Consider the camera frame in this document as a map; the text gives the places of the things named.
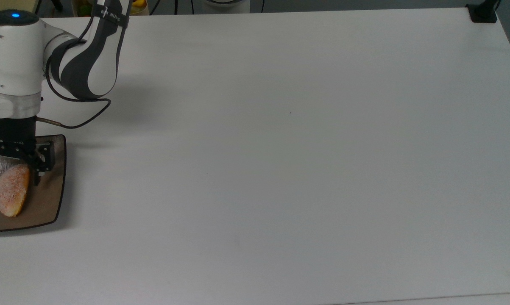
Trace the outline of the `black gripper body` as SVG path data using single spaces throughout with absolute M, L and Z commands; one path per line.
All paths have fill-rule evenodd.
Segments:
M 29 159 L 36 156 L 36 118 L 0 119 L 0 155 Z

